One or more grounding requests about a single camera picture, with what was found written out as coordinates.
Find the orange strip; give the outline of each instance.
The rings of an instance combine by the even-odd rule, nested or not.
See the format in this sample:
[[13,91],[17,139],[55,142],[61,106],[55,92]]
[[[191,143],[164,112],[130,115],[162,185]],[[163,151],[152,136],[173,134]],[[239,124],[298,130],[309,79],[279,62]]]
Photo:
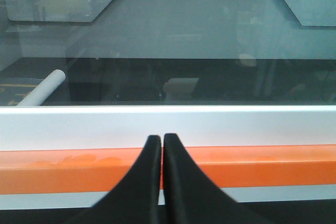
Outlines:
[[[187,149],[219,187],[336,184],[336,145]],[[0,194],[109,191],[140,151],[0,152]]]

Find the gray strip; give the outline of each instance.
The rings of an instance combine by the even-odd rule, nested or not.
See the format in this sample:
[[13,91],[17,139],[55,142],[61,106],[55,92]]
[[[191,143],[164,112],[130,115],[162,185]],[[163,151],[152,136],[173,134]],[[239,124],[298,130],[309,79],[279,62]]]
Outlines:
[[[336,199],[336,185],[222,188],[238,202]],[[0,210],[90,207],[107,192],[0,195]],[[164,204],[163,190],[159,205]]]

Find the white tube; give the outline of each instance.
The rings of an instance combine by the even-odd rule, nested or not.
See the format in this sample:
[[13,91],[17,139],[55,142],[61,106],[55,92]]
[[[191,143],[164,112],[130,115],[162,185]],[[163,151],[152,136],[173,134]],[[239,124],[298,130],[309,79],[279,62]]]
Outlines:
[[17,106],[40,106],[64,82],[65,78],[62,70],[54,70]]

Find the glass panel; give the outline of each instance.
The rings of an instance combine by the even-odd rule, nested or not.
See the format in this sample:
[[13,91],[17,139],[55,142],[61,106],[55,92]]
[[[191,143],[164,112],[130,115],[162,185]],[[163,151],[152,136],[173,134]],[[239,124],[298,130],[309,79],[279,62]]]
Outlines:
[[0,106],[336,104],[330,3],[0,0]]

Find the yellow marking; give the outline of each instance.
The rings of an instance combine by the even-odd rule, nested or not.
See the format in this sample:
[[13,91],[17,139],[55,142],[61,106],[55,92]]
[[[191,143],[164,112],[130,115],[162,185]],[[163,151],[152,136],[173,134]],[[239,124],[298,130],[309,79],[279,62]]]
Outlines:
[[26,94],[15,94],[16,96],[21,96],[23,97],[22,99],[26,98],[27,95],[29,95],[30,92],[26,93]]
[[15,100],[11,100],[11,101],[8,103],[9,106],[16,106],[16,105],[18,105],[18,104],[19,104],[19,103],[16,102]]
[[0,84],[0,87],[20,87],[20,88],[35,88],[34,84]]

